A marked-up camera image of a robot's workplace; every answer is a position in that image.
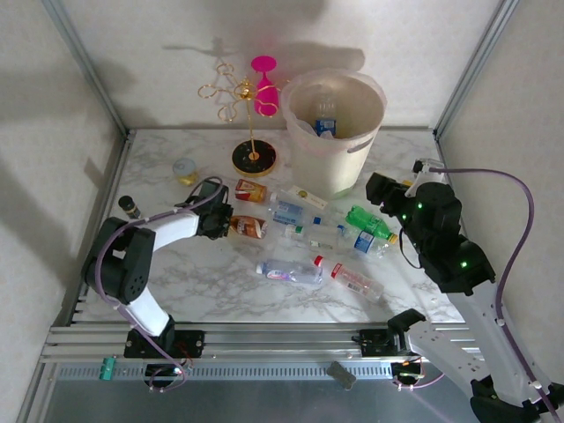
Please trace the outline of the brown coffee drink bottle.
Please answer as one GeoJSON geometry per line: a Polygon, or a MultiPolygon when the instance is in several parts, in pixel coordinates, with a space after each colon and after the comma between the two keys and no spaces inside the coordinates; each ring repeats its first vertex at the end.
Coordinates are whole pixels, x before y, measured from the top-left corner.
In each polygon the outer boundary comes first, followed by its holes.
{"type": "Polygon", "coordinates": [[[267,233],[268,224],[264,219],[236,215],[230,218],[230,229],[238,235],[261,240],[267,233]]]}

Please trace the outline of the red gold label bottle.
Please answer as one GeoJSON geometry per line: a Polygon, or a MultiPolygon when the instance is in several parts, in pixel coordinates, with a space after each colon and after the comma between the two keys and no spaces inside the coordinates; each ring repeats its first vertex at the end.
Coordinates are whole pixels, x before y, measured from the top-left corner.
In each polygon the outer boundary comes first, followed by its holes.
{"type": "Polygon", "coordinates": [[[266,198],[267,192],[267,187],[262,184],[240,179],[235,186],[234,196],[241,201],[260,204],[266,198]]]}

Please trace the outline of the green plastic bottle yellow cap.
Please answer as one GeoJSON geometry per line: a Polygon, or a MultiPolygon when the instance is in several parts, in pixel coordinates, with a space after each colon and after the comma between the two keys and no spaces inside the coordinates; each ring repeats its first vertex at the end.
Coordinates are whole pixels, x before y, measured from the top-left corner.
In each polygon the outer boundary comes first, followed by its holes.
{"type": "Polygon", "coordinates": [[[391,244],[397,242],[398,235],[390,230],[383,219],[376,217],[373,213],[366,211],[358,205],[354,205],[346,214],[345,221],[349,225],[355,226],[375,238],[379,238],[391,244]]]}

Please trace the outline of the blue cap blue label bottle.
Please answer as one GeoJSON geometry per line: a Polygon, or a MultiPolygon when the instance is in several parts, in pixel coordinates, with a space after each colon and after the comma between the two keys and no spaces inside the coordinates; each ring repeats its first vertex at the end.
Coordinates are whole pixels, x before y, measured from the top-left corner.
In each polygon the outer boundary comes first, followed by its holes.
{"type": "Polygon", "coordinates": [[[338,247],[341,252],[356,256],[382,258],[390,249],[390,243],[360,230],[356,226],[338,225],[341,235],[338,247]]]}
{"type": "Polygon", "coordinates": [[[321,136],[328,131],[336,135],[337,101],[332,91],[320,92],[316,95],[314,103],[315,132],[321,136]]]}

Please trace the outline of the pink label clear bottle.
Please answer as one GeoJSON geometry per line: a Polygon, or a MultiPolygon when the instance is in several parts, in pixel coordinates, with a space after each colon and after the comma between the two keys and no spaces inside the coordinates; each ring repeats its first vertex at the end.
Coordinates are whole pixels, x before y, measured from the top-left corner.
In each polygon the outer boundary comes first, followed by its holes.
{"type": "Polygon", "coordinates": [[[269,259],[256,265],[256,273],[269,280],[277,280],[304,286],[319,286],[323,271],[312,263],[289,262],[269,259]]]}

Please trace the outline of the white box gold emblem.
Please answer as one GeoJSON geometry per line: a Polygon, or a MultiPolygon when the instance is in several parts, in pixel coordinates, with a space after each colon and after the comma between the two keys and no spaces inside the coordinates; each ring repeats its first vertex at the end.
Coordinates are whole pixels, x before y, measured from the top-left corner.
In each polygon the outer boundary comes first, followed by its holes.
{"type": "Polygon", "coordinates": [[[324,210],[327,206],[327,202],[320,197],[313,195],[309,191],[302,189],[298,186],[293,185],[289,190],[288,193],[295,198],[300,199],[301,201],[313,206],[319,210],[324,210]]]}

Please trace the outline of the green cap clear bottle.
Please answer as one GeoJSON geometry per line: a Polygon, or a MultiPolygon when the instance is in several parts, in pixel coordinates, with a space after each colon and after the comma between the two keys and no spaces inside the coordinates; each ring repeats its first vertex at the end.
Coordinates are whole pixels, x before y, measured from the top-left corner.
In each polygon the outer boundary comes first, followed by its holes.
{"type": "Polygon", "coordinates": [[[299,241],[312,249],[336,250],[343,236],[340,226],[313,224],[310,226],[288,225],[283,235],[291,240],[299,241]]]}

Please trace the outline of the beige plastic bin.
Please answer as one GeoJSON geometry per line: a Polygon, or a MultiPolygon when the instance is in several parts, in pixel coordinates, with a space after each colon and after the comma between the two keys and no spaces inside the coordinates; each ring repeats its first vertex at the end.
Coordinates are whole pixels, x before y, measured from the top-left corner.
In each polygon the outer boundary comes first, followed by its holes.
{"type": "Polygon", "coordinates": [[[293,183],[329,200],[345,195],[358,180],[373,141],[357,152],[317,156],[300,148],[290,138],[293,183]]]}

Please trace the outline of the yellow can silver lid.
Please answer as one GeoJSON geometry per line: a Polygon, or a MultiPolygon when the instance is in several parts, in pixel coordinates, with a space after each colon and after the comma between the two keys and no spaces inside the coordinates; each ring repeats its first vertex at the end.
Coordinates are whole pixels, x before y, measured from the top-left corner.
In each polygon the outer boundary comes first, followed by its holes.
{"type": "Polygon", "coordinates": [[[189,158],[180,158],[173,164],[175,179],[186,186],[194,185],[198,181],[196,163],[189,158]]]}

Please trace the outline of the gold glass rack black base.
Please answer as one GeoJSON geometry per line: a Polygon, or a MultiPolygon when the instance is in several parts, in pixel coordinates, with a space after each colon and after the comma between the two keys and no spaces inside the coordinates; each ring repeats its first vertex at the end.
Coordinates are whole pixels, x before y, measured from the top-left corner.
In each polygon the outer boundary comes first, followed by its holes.
{"type": "Polygon", "coordinates": [[[227,81],[228,87],[221,87],[217,84],[201,85],[197,90],[197,95],[203,100],[208,100],[225,94],[227,102],[219,107],[217,117],[226,123],[233,123],[238,116],[237,108],[241,104],[244,106],[249,139],[235,146],[231,160],[234,169],[243,176],[265,176],[273,170],[277,161],[277,153],[270,143],[255,136],[253,115],[259,115],[255,111],[257,84],[252,83],[247,77],[237,79],[234,75],[234,67],[230,63],[219,63],[216,73],[227,81]]]}

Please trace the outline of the small black controller board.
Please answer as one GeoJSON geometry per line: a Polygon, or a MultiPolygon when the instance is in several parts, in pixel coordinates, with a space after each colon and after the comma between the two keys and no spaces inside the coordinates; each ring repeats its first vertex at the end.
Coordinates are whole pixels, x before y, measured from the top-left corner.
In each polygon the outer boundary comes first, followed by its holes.
{"type": "Polygon", "coordinates": [[[391,364],[394,379],[404,385],[415,385],[425,375],[422,360],[405,360],[391,364]]]}
{"type": "Polygon", "coordinates": [[[186,375],[174,364],[149,364],[145,368],[144,383],[150,391],[164,392],[185,382],[186,375]]]}

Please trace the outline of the aluminium side rail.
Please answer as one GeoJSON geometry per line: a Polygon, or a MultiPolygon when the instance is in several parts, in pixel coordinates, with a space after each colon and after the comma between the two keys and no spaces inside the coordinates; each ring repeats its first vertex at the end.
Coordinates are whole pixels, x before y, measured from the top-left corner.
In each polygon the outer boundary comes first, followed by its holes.
{"type": "MultiPolygon", "coordinates": [[[[437,152],[438,152],[439,157],[440,157],[440,162],[443,164],[443,166],[445,168],[448,168],[449,164],[448,164],[448,161],[446,159],[446,155],[445,155],[445,151],[444,151],[444,147],[443,147],[443,144],[442,144],[441,137],[438,135],[438,130],[433,130],[433,138],[434,138],[434,142],[435,142],[437,152]]],[[[450,173],[445,174],[445,180],[452,189],[455,188],[455,185],[453,183],[452,176],[450,175],[450,173]]],[[[466,231],[466,227],[465,227],[463,218],[460,218],[460,226],[461,226],[461,233],[463,235],[467,235],[467,231],[466,231]]]]}
{"type": "Polygon", "coordinates": [[[89,224],[83,239],[85,256],[83,257],[83,263],[78,267],[78,283],[71,287],[65,294],[62,311],[59,315],[60,324],[62,326],[70,326],[73,324],[77,306],[79,302],[82,301],[81,298],[87,295],[89,286],[82,275],[82,268],[103,222],[112,210],[115,201],[115,193],[136,134],[136,130],[129,130],[127,136],[118,143],[119,151],[110,163],[109,173],[105,178],[104,190],[102,190],[100,198],[95,201],[93,221],[89,224]]]}

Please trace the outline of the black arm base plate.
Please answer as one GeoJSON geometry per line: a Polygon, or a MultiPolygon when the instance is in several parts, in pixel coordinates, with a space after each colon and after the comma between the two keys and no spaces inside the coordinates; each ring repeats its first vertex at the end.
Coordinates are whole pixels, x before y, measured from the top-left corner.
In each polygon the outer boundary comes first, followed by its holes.
{"type": "MultiPolygon", "coordinates": [[[[151,340],[174,359],[200,358],[204,349],[202,330],[169,331],[151,340]]],[[[163,355],[137,330],[128,333],[123,355],[129,359],[157,359],[163,355]]]]}
{"type": "Polygon", "coordinates": [[[352,336],[363,357],[393,356],[397,347],[392,335],[385,329],[364,329],[352,336]]]}

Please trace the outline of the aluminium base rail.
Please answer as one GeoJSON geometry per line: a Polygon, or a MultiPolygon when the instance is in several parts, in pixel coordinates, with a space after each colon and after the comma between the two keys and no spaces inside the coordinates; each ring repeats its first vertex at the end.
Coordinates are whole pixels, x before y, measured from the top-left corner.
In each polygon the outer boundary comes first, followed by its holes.
{"type": "MultiPolygon", "coordinates": [[[[204,333],[202,361],[353,360],[361,330],[383,329],[384,323],[178,323],[177,330],[204,333]]],[[[40,361],[94,362],[121,358],[130,326],[118,322],[82,322],[49,330],[40,361]]]]}

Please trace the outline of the aluminium frame post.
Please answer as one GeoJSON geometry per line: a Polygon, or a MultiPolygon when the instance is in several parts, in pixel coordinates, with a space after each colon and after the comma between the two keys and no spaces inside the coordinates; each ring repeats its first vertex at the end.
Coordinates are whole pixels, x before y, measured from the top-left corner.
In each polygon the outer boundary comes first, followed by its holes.
{"type": "Polygon", "coordinates": [[[476,48],[465,65],[463,73],[460,79],[458,79],[453,93],[450,95],[434,127],[433,134],[437,143],[440,142],[450,124],[454,121],[458,110],[463,105],[465,98],[469,95],[479,74],[485,67],[487,59],[492,54],[495,45],[519,3],[520,0],[499,0],[492,17],[486,25],[486,29],[480,36],[476,48]]]}
{"type": "Polygon", "coordinates": [[[110,96],[102,84],[102,81],[94,69],[93,61],[87,53],[74,25],[71,22],[61,0],[41,0],[41,4],[54,24],[57,32],[61,35],[67,49],[70,51],[86,83],[90,86],[93,94],[100,102],[102,108],[108,115],[112,124],[122,136],[126,138],[129,129],[119,116],[110,96]]]}

